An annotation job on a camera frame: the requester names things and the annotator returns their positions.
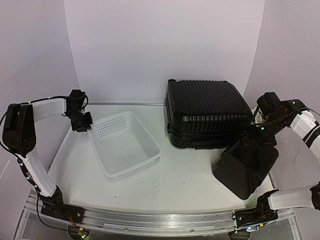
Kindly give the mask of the black ribbed hard suitcase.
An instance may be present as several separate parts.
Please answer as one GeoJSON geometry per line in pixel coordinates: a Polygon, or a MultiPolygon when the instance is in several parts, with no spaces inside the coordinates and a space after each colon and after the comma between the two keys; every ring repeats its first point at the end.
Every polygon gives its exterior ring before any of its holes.
{"type": "Polygon", "coordinates": [[[178,149],[223,149],[237,142],[253,113],[227,81],[175,80],[167,83],[166,128],[178,149]]]}

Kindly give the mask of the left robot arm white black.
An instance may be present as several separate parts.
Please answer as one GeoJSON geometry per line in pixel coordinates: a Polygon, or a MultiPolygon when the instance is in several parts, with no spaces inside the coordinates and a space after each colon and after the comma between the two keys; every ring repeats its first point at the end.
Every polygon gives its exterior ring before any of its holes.
{"type": "Polygon", "coordinates": [[[71,129],[82,133],[91,130],[91,113],[85,111],[89,98],[84,91],[73,89],[68,96],[57,95],[12,103],[0,119],[1,147],[16,157],[26,180],[36,192],[51,198],[58,192],[57,185],[42,165],[36,148],[36,126],[41,120],[62,115],[69,118],[71,129]]]}

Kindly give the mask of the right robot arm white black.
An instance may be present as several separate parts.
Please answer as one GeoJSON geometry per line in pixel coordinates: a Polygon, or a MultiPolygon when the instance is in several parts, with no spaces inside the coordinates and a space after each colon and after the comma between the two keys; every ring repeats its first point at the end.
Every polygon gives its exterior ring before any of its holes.
{"type": "MultiPolygon", "coordinates": [[[[280,101],[260,97],[253,111],[251,125],[242,134],[240,145],[255,155],[265,155],[275,149],[276,134],[284,128],[297,134],[318,159],[320,157],[320,123],[315,111],[298,99],[280,101]]],[[[320,185],[289,190],[273,190],[259,196],[252,209],[252,218],[262,222],[271,212],[287,208],[320,208],[320,185]]]]}

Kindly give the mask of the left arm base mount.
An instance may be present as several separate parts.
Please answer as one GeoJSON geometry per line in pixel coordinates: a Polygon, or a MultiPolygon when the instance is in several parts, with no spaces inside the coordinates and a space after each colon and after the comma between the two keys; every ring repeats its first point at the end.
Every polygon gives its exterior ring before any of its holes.
{"type": "Polygon", "coordinates": [[[63,201],[63,193],[57,186],[52,196],[39,195],[42,201],[41,214],[73,222],[74,224],[82,223],[84,219],[85,209],[80,206],[66,204],[63,201]]]}

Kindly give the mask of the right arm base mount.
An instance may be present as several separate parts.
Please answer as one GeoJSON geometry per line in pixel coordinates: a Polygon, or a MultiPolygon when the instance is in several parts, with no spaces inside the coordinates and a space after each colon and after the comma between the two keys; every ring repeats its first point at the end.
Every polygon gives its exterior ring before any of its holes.
{"type": "Polygon", "coordinates": [[[278,218],[278,211],[270,208],[268,197],[278,190],[271,190],[259,196],[254,208],[237,210],[232,215],[236,222],[236,228],[244,228],[252,225],[266,224],[278,218]]]}

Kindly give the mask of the black pink small suitcase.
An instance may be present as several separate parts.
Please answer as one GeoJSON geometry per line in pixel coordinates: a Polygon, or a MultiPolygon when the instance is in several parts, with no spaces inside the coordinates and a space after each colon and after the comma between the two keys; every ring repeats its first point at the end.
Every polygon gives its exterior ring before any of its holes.
{"type": "Polygon", "coordinates": [[[273,146],[239,145],[225,149],[212,170],[214,177],[242,200],[247,200],[262,184],[276,160],[273,146]]]}

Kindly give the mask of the white perforated plastic basket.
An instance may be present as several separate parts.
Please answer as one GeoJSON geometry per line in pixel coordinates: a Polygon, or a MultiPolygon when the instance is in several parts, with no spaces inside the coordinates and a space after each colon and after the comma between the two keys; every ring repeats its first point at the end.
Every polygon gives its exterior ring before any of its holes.
{"type": "Polygon", "coordinates": [[[153,166],[163,153],[132,111],[94,118],[88,136],[102,173],[118,181],[153,166]]]}

